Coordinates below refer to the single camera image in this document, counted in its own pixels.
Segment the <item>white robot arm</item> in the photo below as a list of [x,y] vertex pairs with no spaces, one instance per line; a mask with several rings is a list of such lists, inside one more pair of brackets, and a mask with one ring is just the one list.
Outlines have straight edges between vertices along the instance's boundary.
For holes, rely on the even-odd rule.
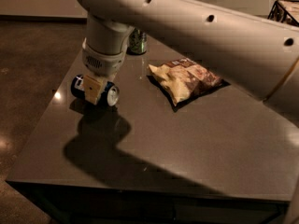
[[299,124],[299,28],[195,0],[77,0],[85,98],[98,103],[139,29]]

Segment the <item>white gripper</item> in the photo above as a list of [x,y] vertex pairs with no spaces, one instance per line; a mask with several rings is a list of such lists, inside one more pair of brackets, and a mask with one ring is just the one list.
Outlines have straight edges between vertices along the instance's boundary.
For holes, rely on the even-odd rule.
[[119,72],[125,57],[124,46],[119,54],[110,55],[95,51],[87,44],[87,39],[84,39],[82,44],[82,61],[83,64],[99,77],[85,75],[83,77],[83,88],[85,91],[85,100],[93,105],[97,105],[101,93],[104,91],[107,79]]

